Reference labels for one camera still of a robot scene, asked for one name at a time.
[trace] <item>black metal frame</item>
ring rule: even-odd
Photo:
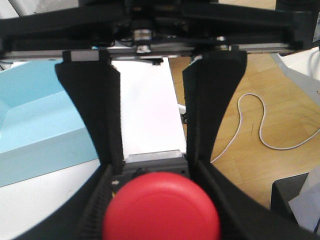
[[[281,50],[276,51],[309,49],[313,46],[312,14],[206,1],[150,2],[82,0],[83,6],[75,9],[0,20],[0,59],[8,59],[12,52],[23,60],[21,51],[68,50],[63,63],[56,65],[56,73],[83,118],[101,162],[66,204],[16,239],[101,239],[112,176],[123,169],[120,74],[110,65],[119,55],[122,59],[198,56],[183,71],[186,158],[190,178],[217,207],[222,239],[319,239],[254,202],[210,164],[224,112],[246,69],[247,53],[241,51],[242,45],[280,44]],[[146,28],[152,31],[150,39],[134,38],[136,29]],[[108,49],[116,41],[132,48],[110,49],[110,55],[102,51],[90,61],[74,60],[70,52]],[[137,53],[141,45],[149,46],[151,52]]]

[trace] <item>white cable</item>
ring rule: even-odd
[[[262,119],[261,119],[260,127],[259,127],[259,139],[262,142],[262,144],[265,145],[266,147],[268,147],[270,149],[273,149],[273,150],[281,150],[281,151],[295,149],[295,148],[300,147],[301,145],[305,144],[306,142],[308,142],[310,139],[312,139],[314,136],[316,136],[320,132],[320,128],[319,128],[314,134],[312,134],[306,140],[298,143],[297,145],[290,146],[290,147],[275,147],[275,146],[271,146],[271,145],[267,144],[265,142],[265,140],[263,139],[263,136],[262,136],[262,127],[263,127],[263,124],[264,124],[264,121],[265,121],[265,118],[266,118],[266,114],[267,114],[266,104],[265,104],[265,102],[262,100],[262,98],[260,96],[258,96],[255,93],[248,92],[246,94],[243,94],[241,97],[239,97],[238,102],[237,102],[237,108],[238,108],[238,112],[239,112],[239,124],[238,124],[238,128],[237,128],[233,138],[230,140],[230,142],[227,144],[227,146],[223,149],[223,151],[218,156],[216,156],[213,160],[211,160],[210,163],[213,163],[215,160],[220,158],[227,151],[227,149],[230,147],[230,145],[232,144],[232,142],[235,140],[236,136],[238,135],[240,127],[241,127],[241,124],[242,124],[242,119],[243,119],[243,114],[242,114],[241,108],[240,108],[240,102],[241,102],[243,97],[248,96],[248,95],[251,95],[251,96],[254,96],[254,97],[258,98],[260,100],[260,102],[262,103],[263,115],[262,115]]]

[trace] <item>red disc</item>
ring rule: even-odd
[[[123,186],[103,220],[103,240],[218,240],[220,223],[208,195],[170,172],[139,176]]]

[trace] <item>light blue box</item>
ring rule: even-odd
[[[56,63],[0,72],[0,187],[98,158]]]

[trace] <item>wooden floor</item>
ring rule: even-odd
[[[262,8],[275,6],[274,0],[220,2]],[[180,104],[185,103],[181,71],[188,63],[189,59],[186,57],[170,60]],[[248,56],[246,73],[223,118],[212,158],[217,156],[233,137],[239,120],[237,101],[245,93],[256,93],[265,101],[267,116],[263,136],[272,146],[295,145],[320,128],[319,106],[284,76],[270,55],[251,54]],[[260,142],[258,135],[263,113],[261,103],[253,96],[246,96],[241,107],[243,125],[239,135],[214,165],[241,190],[269,208],[271,186],[275,180],[306,173],[320,164],[320,134],[296,149],[269,149]]]

